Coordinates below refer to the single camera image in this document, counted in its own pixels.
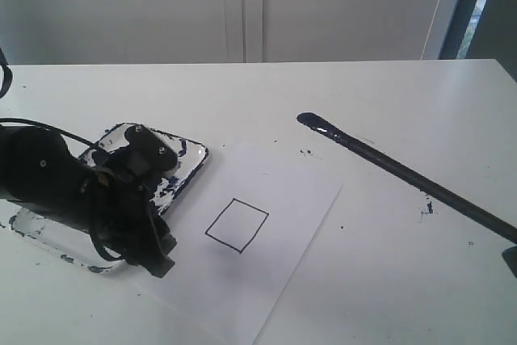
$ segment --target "black paintbrush handle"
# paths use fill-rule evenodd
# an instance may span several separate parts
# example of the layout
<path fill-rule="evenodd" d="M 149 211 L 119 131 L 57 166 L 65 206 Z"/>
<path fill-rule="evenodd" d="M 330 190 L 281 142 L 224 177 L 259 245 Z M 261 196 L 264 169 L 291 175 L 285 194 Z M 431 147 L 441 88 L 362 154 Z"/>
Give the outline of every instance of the black paintbrush handle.
<path fill-rule="evenodd" d="M 362 141 L 358 141 L 354 137 L 347 135 L 339 128 L 336 128 L 312 112 L 301 113 L 297 119 L 300 123 L 306 125 L 313 131 L 348 148 L 351 152 L 406 181 L 409 185 L 426 192 L 429 196 L 435 197 L 437 200 L 457 210 L 464 216 L 483 225 L 514 244 L 517 244 L 517 229 L 513 225 L 494 216 L 492 213 L 481 209 L 472 202 L 454 194 L 452 191 L 427 179 L 409 167 L 402 165 L 389 156 L 364 144 Z"/>

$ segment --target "black square outline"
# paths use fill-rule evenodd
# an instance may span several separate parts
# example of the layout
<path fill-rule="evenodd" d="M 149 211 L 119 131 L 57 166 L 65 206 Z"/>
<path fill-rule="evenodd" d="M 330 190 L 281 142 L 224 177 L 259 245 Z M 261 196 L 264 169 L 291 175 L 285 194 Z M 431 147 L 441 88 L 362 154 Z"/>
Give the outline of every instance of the black square outline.
<path fill-rule="evenodd" d="M 261 213 L 264 213 L 266 216 L 264 217 L 264 219 L 262 220 L 262 222 L 260 223 L 260 225 L 258 226 L 257 230 L 255 231 L 254 235 L 251 237 L 251 239 L 242 247 L 241 250 L 239 250 L 237 247 L 235 246 L 232 246 L 231 244 L 228 244 L 227 242 L 223 242 L 221 240 L 219 240 L 218 238 L 212 236 L 208 231 L 216 224 L 216 222 L 219 220 L 219 218 L 223 215 L 224 212 L 226 212 L 226 209 L 228 209 L 230 207 L 231 204 L 233 204 L 233 202 L 238 202 L 240 204 L 243 204 L 245 206 L 249 206 L 250 208 L 254 209 L 254 210 L 257 210 Z M 259 230 L 260 228 L 262 228 L 262 225 L 264 225 L 264 222 L 266 222 L 267 218 L 269 217 L 269 213 L 268 212 L 264 212 L 262 209 L 259 209 L 259 208 L 256 208 L 255 206 L 253 205 L 250 205 L 250 204 L 247 204 L 246 202 L 244 201 L 240 201 L 238 200 L 237 198 L 232 198 L 232 200 L 229 202 L 228 205 L 226 205 L 226 207 L 222 210 L 221 213 L 219 213 L 219 216 L 217 216 L 217 218 L 213 221 L 213 223 L 208 227 L 208 229 L 204 232 L 204 234 L 206 234 L 207 236 L 209 236 L 210 238 L 213 238 L 216 242 L 220 242 L 221 244 L 223 244 L 224 246 L 228 246 L 230 247 L 232 250 L 236 250 L 240 255 L 242 254 L 242 252 L 244 252 L 244 250 L 249 246 L 249 244 L 253 241 L 253 239 L 255 238 L 255 236 L 257 236 L 257 234 L 259 233 Z"/>

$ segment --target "sheet of paper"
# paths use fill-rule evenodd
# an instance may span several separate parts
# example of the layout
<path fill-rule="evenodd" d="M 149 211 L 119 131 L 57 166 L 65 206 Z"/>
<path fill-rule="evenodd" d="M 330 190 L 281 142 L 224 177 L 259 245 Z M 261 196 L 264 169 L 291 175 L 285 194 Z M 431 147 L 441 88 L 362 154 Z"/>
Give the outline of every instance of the sheet of paper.
<path fill-rule="evenodd" d="M 163 278 L 137 286 L 228 345 L 251 345 L 342 186 L 322 163 L 250 145 L 213 156 L 167 220 Z"/>

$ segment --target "drawn square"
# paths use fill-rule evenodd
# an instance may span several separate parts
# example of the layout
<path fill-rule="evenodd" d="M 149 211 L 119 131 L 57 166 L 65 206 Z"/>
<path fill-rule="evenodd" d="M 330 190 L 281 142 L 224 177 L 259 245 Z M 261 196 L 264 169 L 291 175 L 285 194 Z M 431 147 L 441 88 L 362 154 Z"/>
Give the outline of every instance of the drawn square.
<path fill-rule="evenodd" d="M 269 213 L 233 198 L 204 233 L 241 254 L 266 222 Z"/>

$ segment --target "white tray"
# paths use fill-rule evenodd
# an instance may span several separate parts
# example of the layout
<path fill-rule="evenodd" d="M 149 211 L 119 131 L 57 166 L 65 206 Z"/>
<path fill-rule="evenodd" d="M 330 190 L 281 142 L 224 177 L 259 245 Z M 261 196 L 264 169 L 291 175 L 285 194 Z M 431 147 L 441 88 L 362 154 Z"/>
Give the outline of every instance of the white tray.
<path fill-rule="evenodd" d="M 110 130 L 97 142 L 100 147 L 108 152 L 113 152 L 128 145 L 124 138 L 127 128 L 135 124 L 122 123 Z M 178 153 L 178 169 L 169 178 L 163 178 L 159 182 L 147 183 L 148 187 L 156 187 L 154 197 L 151 200 L 155 212 L 162 216 L 172 205 L 179 193 L 191 182 L 194 175 L 206 163 L 208 149 L 196 142 L 183 137 L 164 133 L 151 129 L 176 153 Z M 78 160 L 89 166 L 95 166 L 94 149 L 87 149 Z M 93 247 L 90 236 L 76 229 L 46 219 L 30 210 L 22 208 L 9 220 L 11 231 L 21 238 L 65 260 L 67 263 L 87 268 L 95 273 L 108 273 L 124 262 L 107 262 L 102 259 Z"/>

